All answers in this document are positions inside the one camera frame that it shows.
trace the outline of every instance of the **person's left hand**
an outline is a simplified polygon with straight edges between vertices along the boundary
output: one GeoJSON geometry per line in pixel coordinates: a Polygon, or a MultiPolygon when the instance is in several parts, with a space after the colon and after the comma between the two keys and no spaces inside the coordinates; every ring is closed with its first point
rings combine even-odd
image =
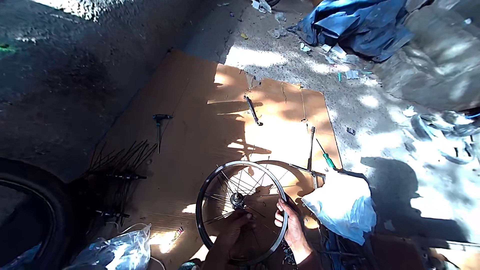
{"type": "Polygon", "coordinates": [[[237,241],[241,228],[252,220],[252,214],[244,210],[236,210],[228,218],[228,227],[221,232],[215,240],[215,243],[208,251],[205,262],[202,265],[203,270],[224,269],[229,259],[230,249],[237,241]]]}
{"type": "Polygon", "coordinates": [[[229,226],[221,232],[215,240],[215,245],[219,245],[226,250],[230,250],[237,241],[240,230],[243,225],[252,220],[252,214],[243,210],[236,210],[230,217],[227,218],[230,221],[229,226]]]}

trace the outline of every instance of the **hand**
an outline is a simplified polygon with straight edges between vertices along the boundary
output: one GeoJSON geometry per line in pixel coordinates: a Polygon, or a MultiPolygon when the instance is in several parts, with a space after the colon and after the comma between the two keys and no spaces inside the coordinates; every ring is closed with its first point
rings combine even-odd
{"type": "Polygon", "coordinates": [[[229,225],[218,235],[215,243],[208,251],[205,262],[202,264],[203,270],[225,268],[229,259],[229,251],[237,241],[241,228],[252,221],[252,214],[243,210],[236,210],[226,219],[229,221],[229,225]]]}
{"type": "Polygon", "coordinates": [[[290,246],[295,262],[300,264],[304,259],[313,252],[312,248],[307,242],[305,235],[303,234],[302,226],[298,214],[282,199],[278,199],[276,204],[278,210],[275,213],[275,225],[282,227],[283,215],[282,212],[288,214],[287,231],[285,232],[284,239],[290,246]]]}
{"type": "Polygon", "coordinates": [[[227,218],[230,220],[230,225],[218,235],[215,240],[215,245],[221,246],[224,250],[230,250],[237,241],[242,226],[251,221],[251,218],[252,214],[242,210],[236,210],[227,218]]]}

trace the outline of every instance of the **green screwdriver handle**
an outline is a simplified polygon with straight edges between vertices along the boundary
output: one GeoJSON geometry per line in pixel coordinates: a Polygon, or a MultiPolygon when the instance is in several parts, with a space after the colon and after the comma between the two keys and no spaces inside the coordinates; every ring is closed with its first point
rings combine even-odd
{"type": "Polygon", "coordinates": [[[323,154],[325,160],[327,161],[327,164],[330,168],[335,168],[335,165],[333,164],[332,159],[328,156],[327,153],[323,154]]]}

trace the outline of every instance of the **cardboard sheet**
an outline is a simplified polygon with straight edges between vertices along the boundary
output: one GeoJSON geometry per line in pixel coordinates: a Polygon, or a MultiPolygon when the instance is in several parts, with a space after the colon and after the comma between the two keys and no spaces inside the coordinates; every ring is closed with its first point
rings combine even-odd
{"type": "MultiPolygon", "coordinates": [[[[280,166],[269,165],[274,174],[284,167],[289,173],[280,182],[301,206],[300,198],[313,191],[312,179],[288,164],[307,167],[313,125],[315,138],[341,168],[322,93],[271,79],[260,83],[238,68],[177,50],[165,57],[148,86],[109,130],[108,147],[128,148],[133,141],[145,139],[155,143],[154,114],[174,118],[165,121],[160,154],[155,152],[139,171],[148,179],[139,182],[124,227],[151,223],[152,256],[162,259],[168,269],[206,252],[196,229],[194,204],[217,164],[267,160],[262,163],[280,166]],[[253,121],[244,95],[252,99],[263,126],[253,121]],[[184,232],[169,245],[181,226],[184,232]]],[[[315,140],[312,163],[319,172],[327,167],[315,140]]],[[[308,210],[301,210],[307,216],[306,227],[314,228],[308,210]]]]}

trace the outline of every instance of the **tire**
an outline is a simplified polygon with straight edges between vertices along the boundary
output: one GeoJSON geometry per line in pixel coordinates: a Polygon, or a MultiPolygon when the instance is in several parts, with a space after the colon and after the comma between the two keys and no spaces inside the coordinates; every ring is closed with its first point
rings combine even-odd
{"type": "Polygon", "coordinates": [[[273,7],[275,6],[276,4],[278,4],[278,2],[280,2],[280,0],[266,0],[268,5],[273,7]]]}
{"type": "Polygon", "coordinates": [[[63,258],[72,232],[72,207],[65,183],[39,167],[0,158],[0,185],[45,203],[48,231],[29,267],[39,270],[59,269],[65,261],[63,258]]]}

